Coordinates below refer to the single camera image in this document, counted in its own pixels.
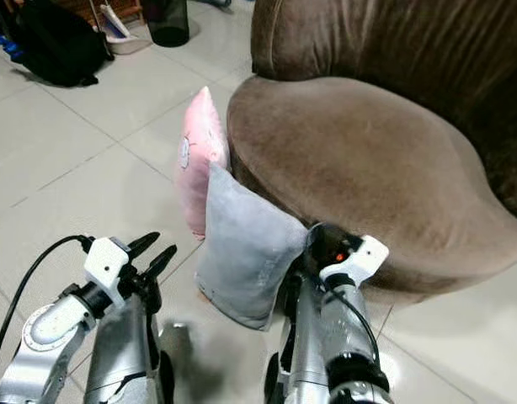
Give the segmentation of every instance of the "silver metal arm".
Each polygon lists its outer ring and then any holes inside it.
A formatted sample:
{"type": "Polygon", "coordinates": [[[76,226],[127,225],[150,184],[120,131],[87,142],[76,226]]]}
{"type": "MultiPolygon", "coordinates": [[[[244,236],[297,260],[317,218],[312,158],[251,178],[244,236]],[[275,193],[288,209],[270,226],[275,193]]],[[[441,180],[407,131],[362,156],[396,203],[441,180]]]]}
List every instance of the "silver metal arm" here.
{"type": "Polygon", "coordinates": [[[51,404],[67,366],[96,321],[74,296],[40,308],[24,324],[21,344],[0,381],[0,403],[51,404]]]}
{"type": "Polygon", "coordinates": [[[310,231],[303,266],[288,282],[288,319],[278,363],[269,365],[266,402],[391,404],[359,289],[388,249],[373,237],[321,226],[310,231]]]}
{"type": "MultiPolygon", "coordinates": [[[[109,238],[95,240],[85,262],[87,279],[118,307],[124,306],[117,285],[127,262],[125,246],[109,238]]],[[[54,403],[66,382],[72,356],[95,327],[94,313],[74,295],[32,314],[24,325],[19,350],[0,381],[0,403],[54,403]]]]}
{"type": "Polygon", "coordinates": [[[0,404],[53,404],[70,359],[98,320],[84,401],[172,403],[172,366],[159,348],[155,314],[162,305],[157,276],[177,248],[166,248],[142,273],[131,265],[158,237],[148,233],[129,246],[113,237],[92,242],[84,264],[87,284],[68,287],[24,325],[19,349],[0,381],[0,404]]]}

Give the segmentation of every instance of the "tile grout line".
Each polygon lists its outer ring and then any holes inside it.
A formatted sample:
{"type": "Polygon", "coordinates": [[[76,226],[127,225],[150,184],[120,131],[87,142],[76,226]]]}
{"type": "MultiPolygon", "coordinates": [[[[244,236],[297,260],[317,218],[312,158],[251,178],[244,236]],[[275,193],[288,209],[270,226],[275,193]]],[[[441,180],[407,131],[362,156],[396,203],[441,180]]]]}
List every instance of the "tile grout line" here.
{"type": "Polygon", "coordinates": [[[398,348],[399,350],[403,351],[408,357],[410,357],[411,359],[413,359],[416,363],[418,363],[419,365],[423,366],[426,370],[428,370],[429,372],[431,372],[433,375],[436,375],[439,379],[443,380],[447,385],[449,385],[450,387],[452,387],[453,389],[459,391],[463,396],[466,396],[467,398],[469,398],[470,400],[472,400],[473,402],[477,402],[472,396],[470,396],[468,393],[464,392],[463,390],[461,390],[459,387],[457,387],[456,385],[454,385],[451,381],[447,380],[443,375],[441,375],[440,373],[436,372],[434,369],[432,369],[430,366],[428,366],[426,363],[422,362],[418,357],[416,357],[415,355],[413,355],[412,353],[409,353],[405,348],[403,348],[402,346],[400,346],[398,343],[396,343],[395,341],[393,341],[391,338],[387,337],[386,334],[381,334],[378,338],[384,338],[386,339],[390,344],[392,345],[395,345],[396,348],[398,348]]]}
{"type": "Polygon", "coordinates": [[[69,374],[69,380],[72,381],[72,383],[78,388],[79,391],[81,391],[84,394],[83,388],[79,385],[79,383],[75,380],[75,378],[72,376],[72,374],[69,374]]]}
{"type": "MultiPolygon", "coordinates": [[[[206,86],[210,85],[210,84],[213,84],[213,82],[210,80],[206,86]]],[[[133,136],[135,133],[139,132],[140,130],[143,130],[145,129],[147,126],[149,126],[151,123],[155,122],[156,120],[159,120],[160,118],[162,118],[166,113],[172,111],[173,109],[179,107],[180,105],[182,105],[183,103],[185,102],[188,102],[190,101],[191,99],[193,99],[193,97],[195,97],[197,95],[196,92],[193,92],[192,95],[189,95],[188,97],[186,97],[185,99],[183,99],[181,102],[178,102],[176,105],[172,106],[172,107],[168,107],[168,109],[165,109],[163,112],[159,113],[159,114],[156,114],[156,116],[154,116],[153,118],[151,118],[150,120],[148,120],[144,125],[140,126],[139,128],[133,130],[132,132],[130,133],[127,133],[126,135],[124,135],[124,137],[122,137],[121,139],[119,140],[116,140],[116,142],[118,143],[122,143],[123,141],[125,141],[127,138],[129,138],[130,136],[133,136]]]]}
{"type": "Polygon", "coordinates": [[[81,365],[82,365],[82,364],[84,364],[84,363],[87,361],[87,359],[88,359],[88,358],[90,358],[91,356],[92,356],[92,351],[88,352],[88,355],[87,355],[87,356],[85,356],[85,357],[84,357],[84,359],[83,359],[81,362],[79,362],[79,363],[77,364],[77,366],[75,366],[75,367],[74,367],[72,370],[70,370],[68,373],[69,373],[71,376],[73,376],[73,374],[75,373],[75,371],[76,371],[77,369],[79,369],[79,368],[81,367],[81,365]]]}
{"type": "Polygon", "coordinates": [[[35,84],[38,88],[40,88],[42,91],[44,91],[45,93],[49,94],[53,99],[55,99],[58,103],[62,104],[64,107],[66,107],[67,109],[69,109],[70,111],[72,111],[76,116],[78,116],[82,121],[86,122],[88,125],[92,126],[93,128],[99,130],[101,133],[103,133],[105,136],[109,137],[110,140],[112,141],[118,141],[117,139],[115,139],[113,136],[109,135],[107,132],[105,132],[103,129],[101,129],[99,126],[97,126],[96,124],[94,124],[93,122],[90,122],[90,120],[86,119],[84,116],[82,116],[81,114],[79,114],[75,109],[73,109],[72,107],[70,107],[68,104],[66,104],[64,101],[62,101],[61,99],[59,99],[56,95],[54,95],[53,93],[51,93],[49,90],[47,90],[44,86],[42,86],[40,83],[36,83],[35,84]]]}
{"type": "MultiPolygon", "coordinates": [[[[1,287],[0,287],[0,295],[4,298],[5,301],[7,301],[8,305],[11,304],[11,302],[12,302],[11,299],[8,298],[8,296],[6,295],[6,292],[4,292],[4,290],[1,287]]],[[[14,310],[13,314],[15,316],[18,316],[21,320],[24,321],[24,317],[21,315],[19,310],[14,310]]]]}
{"type": "Polygon", "coordinates": [[[75,171],[77,168],[80,168],[81,166],[83,166],[84,164],[86,164],[87,162],[89,162],[90,160],[92,160],[93,158],[99,156],[100,154],[108,151],[111,147],[117,145],[118,142],[114,142],[114,143],[111,143],[110,145],[108,145],[107,147],[105,147],[104,149],[100,150],[99,152],[95,153],[94,155],[86,158],[85,160],[83,160],[82,162],[80,162],[79,164],[77,164],[75,167],[73,168],[70,168],[69,170],[65,171],[63,174],[60,174],[58,175],[57,177],[51,179],[48,183],[44,183],[43,185],[41,185],[39,188],[35,189],[34,191],[32,191],[32,193],[26,195],[25,197],[23,197],[22,199],[16,201],[16,202],[13,202],[12,205],[4,208],[1,212],[0,212],[0,216],[6,214],[9,210],[12,210],[13,208],[16,208],[17,206],[21,205],[23,202],[25,202],[26,200],[28,200],[30,197],[34,196],[36,193],[38,193],[39,191],[45,189],[46,187],[52,185],[53,183],[57,182],[58,180],[66,177],[69,173],[72,173],[73,171],[75,171]]]}
{"type": "Polygon", "coordinates": [[[151,168],[154,172],[158,173],[159,175],[161,175],[163,178],[167,179],[170,183],[174,183],[174,181],[167,177],[167,175],[165,175],[164,173],[162,173],[161,171],[159,171],[157,168],[155,168],[152,164],[150,164],[149,162],[147,162],[146,160],[142,159],[142,157],[138,156],[137,154],[135,154],[134,151],[132,151],[129,147],[127,147],[126,145],[123,145],[122,143],[117,143],[118,146],[121,146],[124,150],[126,150],[127,152],[129,152],[133,157],[135,157],[136,159],[138,159],[140,162],[144,162],[149,168],[151,168]]]}
{"type": "Polygon", "coordinates": [[[21,93],[24,93],[26,90],[31,89],[34,85],[35,85],[35,83],[33,83],[33,82],[32,82],[30,85],[26,86],[25,88],[21,88],[21,89],[19,89],[19,90],[14,91],[14,92],[13,92],[13,93],[11,93],[11,94],[8,94],[7,96],[5,96],[5,97],[3,97],[3,98],[0,98],[0,102],[2,102],[2,101],[4,101],[4,100],[6,100],[6,99],[8,99],[8,98],[11,98],[11,97],[13,97],[13,96],[15,96],[15,95],[19,95],[19,94],[21,94],[21,93]]]}
{"type": "Polygon", "coordinates": [[[392,305],[392,306],[390,307],[390,310],[387,312],[387,314],[386,314],[386,318],[385,318],[385,319],[384,319],[384,321],[382,322],[382,325],[381,325],[381,327],[380,327],[380,330],[378,330],[378,335],[376,336],[377,338],[379,338],[379,337],[380,337],[380,335],[382,334],[382,330],[383,330],[383,329],[384,329],[384,327],[386,326],[387,319],[388,319],[388,318],[390,318],[390,315],[392,314],[392,311],[393,311],[393,307],[394,307],[394,306],[395,306],[395,305],[392,305]]]}
{"type": "Polygon", "coordinates": [[[184,263],[186,263],[186,262],[187,262],[187,260],[188,260],[188,259],[190,259],[190,258],[191,258],[191,256],[192,256],[193,254],[195,254],[195,253],[197,252],[197,250],[200,248],[200,246],[201,246],[201,245],[202,245],[202,242],[200,242],[200,243],[199,243],[199,245],[198,245],[197,247],[195,247],[195,248],[194,248],[194,249],[193,249],[193,250],[192,250],[192,251],[187,255],[187,257],[185,257],[185,258],[182,260],[182,262],[181,262],[181,263],[179,263],[179,264],[176,266],[176,268],[174,269],[174,271],[173,271],[173,272],[171,272],[171,273],[167,276],[167,278],[165,278],[164,280],[162,280],[162,281],[159,283],[160,288],[161,288],[161,286],[162,286],[162,285],[163,285],[163,284],[164,284],[164,283],[165,283],[165,282],[166,282],[170,277],[172,277],[174,274],[176,274],[176,271],[178,271],[178,270],[180,269],[180,267],[181,267],[182,265],[184,265],[184,263]]]}
{"type": "Polygon", "coordinates": [[[165,57],[165,58],[169,59],[170,61],[172,61],[172,62],[176,63],[177,65],[179,65],[179,66],[181,66],[181,67],[185,67],[185,68],[186,68],[186,69],[188,69],[188,70],[191,70],[194,74],[196,74],[197,76],[200,76],[200,77],[204,78],[204,79],[205,79],[205,80],[207,80],[207,81],[210,81],[210,82],[212,81],[210,78],[205,77],[205,76],[203,76],[201,73],[197,72],[193,67],[186,66],[186,65],[185,65],[184,63],[182,63],[181,61],[178,61],[178,60],[176,60],[176,59],[173,59],[173,58],[172,58],[171,56],[169,56],[169,55],[165,55],[165,54],[164,54],[163,52],[161,52],[160,50],[157,50],[157,48],[156,48],[155,46],[154,46],[154,47],[151,47],[151,49],[152,49],[152,51],[153,51],[156,55],[158,55],[158,56],[163,56],[163,57],[165,57]]]}

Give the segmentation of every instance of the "chair backrest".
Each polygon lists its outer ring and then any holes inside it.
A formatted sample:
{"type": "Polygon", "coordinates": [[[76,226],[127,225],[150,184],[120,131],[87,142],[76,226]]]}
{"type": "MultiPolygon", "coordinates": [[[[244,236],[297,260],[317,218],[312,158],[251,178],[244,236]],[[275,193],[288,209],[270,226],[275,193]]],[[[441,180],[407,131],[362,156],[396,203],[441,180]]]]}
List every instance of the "chair backrest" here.
{"type": "Polygon", "coordinates": [[[517,215],[517,0],[258,0],[253,70],[352,77],[465,133],[517,215]]]}

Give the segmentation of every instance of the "white tile floor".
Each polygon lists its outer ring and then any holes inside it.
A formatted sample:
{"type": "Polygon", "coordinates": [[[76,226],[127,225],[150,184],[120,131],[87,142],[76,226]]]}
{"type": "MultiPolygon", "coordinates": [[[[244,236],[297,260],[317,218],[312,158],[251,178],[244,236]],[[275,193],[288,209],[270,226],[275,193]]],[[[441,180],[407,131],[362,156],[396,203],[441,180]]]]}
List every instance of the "white tile floor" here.
{"type": "MultiPolygon", "coordinates": [[[[232,13],[190,3],[195,36],[186,46],[121,56],[90,88],[30,81],[0,51],[0,321],[25,269],[57,238],[89,232],[130,240],[158,230],[162,239],[141,263],[163,245],[179,246],[163,279],[160,324],[189,324],[190,341],[182,329],[166,334],[181,369],[176,402],[262,401],[281,319],[270,332],[252,332],[199,298],[192,282],[199,244],[172,182],[189,97],[208,84],[224,115],[251,74],[252,11],[245,0],[235,0],[232,13]]],[[[70,246],[40,267],[9,329],[0,375],[24,319],[81,282],[82,264],[70,246]]],[[[370,313],[397,402],[517,402],[517,265],[469,290],[403,310],[371,305],[370,313]]],[[[91,349],[92,338],[74,357],[60,402],[82,401],[91,349]]]]}

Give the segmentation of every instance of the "pink pillow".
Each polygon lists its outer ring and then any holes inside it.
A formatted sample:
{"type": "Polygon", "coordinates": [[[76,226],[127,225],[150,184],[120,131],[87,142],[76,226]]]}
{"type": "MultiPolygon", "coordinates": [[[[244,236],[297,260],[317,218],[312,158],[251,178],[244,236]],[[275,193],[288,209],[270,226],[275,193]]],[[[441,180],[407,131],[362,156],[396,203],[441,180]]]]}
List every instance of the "pink pillow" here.
{"type": "Polygon", "coordinates": [[[228,145],[210,90],[204,87],[185,112],[176,167],[184,217],[199,240],[205,238],[210,162],[227,168],[228,145]]]}

